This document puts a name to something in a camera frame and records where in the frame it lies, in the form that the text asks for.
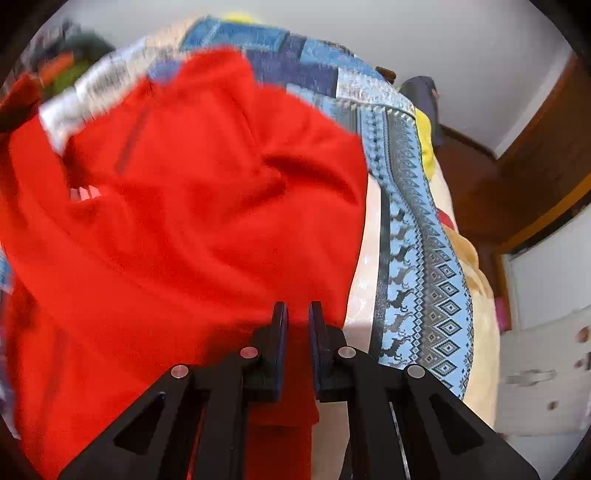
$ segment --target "red fabric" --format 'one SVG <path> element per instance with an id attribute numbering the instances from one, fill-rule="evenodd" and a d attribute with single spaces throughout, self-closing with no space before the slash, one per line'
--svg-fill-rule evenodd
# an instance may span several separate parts
<path id="1" fill-rule="evenodd" d="M 249 478 L 310 475 L 307 309 L 341 326 L 365 218 L 361 141 L 232 50 L 147 79 L 54 155 L 37 117 L 0 146 L 0 232 L 17 275 L 9 370 L 45 478 L 167 368 L 211 364 L 290 311 L 281 402 L 253 408 Z M 70 188 L 99 197 L 73 202 Z"/>
<path id="2" fill-rule="evenodd" d="M 441 223 L 442 225 L 445 225 L 451 230 L 456 230 L 456 227 L 453 225 L 451 217 L 439 208 L 437 209 L 437 218 L 439 219 L 439 223 Z"/>

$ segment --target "pink object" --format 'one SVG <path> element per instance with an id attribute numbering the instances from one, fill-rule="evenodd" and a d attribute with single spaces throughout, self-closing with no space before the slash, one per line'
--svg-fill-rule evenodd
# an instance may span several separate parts
<path id="1" fill-rule="evenodd" d="M 511 330 L 511 323 L 509 322 L 509 311 L 503 297 L 495 297 L 496 322 L 499 325 L 499 330 L 506 332 Z"/>

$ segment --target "green cloth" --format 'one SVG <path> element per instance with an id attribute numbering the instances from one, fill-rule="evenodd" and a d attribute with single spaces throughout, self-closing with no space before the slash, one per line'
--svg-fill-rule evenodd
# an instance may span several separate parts
<path id="1" fill-rule="evenodd" d="M 67 70 L 60 73 L 50 85 L 47 85 L 43 90 L 45 98 L 51 98 L 58 95 L 63 90 L 74 85 L 77 79 L 82 77 L 82 74 L 90 68 L 90 63 L 86 60 L 79 60 L 75 62 Z"/>

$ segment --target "red sweater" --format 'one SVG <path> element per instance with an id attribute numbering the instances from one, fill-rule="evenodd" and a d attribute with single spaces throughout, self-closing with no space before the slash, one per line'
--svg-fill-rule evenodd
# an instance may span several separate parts
<path id="1" fill-rule="evenodd" d="M 309 477 L 307 308 L 321 300 L 342 326 L 365 218 L 360 139 L 213 50 L 168 85 L 141 81 L 63 158 L 36 116 L 0 155 L 9 373 L 41 474 L 55 478 L 171 365 L 246 345 L 284 300 L 284 393 L 252 409 L 246 469 Z M 70 199 L 88 185 L 101 196 Z"/>

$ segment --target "silver screw head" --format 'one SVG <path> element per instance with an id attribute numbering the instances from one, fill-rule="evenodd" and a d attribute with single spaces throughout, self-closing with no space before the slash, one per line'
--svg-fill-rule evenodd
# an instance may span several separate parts
<path id="1" fill-rule="evenodd" d="M 174 367 L 172 367 L 170 369 L 170 374 L 174 378 L 186 377 L 188 373 L 189 373 L 189 368 L 187 367 L 187 365 L 175 365 Z"/>
<path id="2" fill-rule="evenodd" d="M 413 378 L 422 378 L 425 376 L 425 369 L 421 365 L 411 365 L 407 368 L 407 373 Z"/>
<path id="3" fill-rule="evenodd" d="M 342 346 L 339 348 L 339 356 L 342 358 L 353 358 L 357 352 L 353 347 L 350 346 Z"/>
<path id="4" fill-rule="evenodd" d="M 240 350 L 242 358 L 255 358 L 258 355 L 258 350 L 253 346 L 246 346 Z"/>

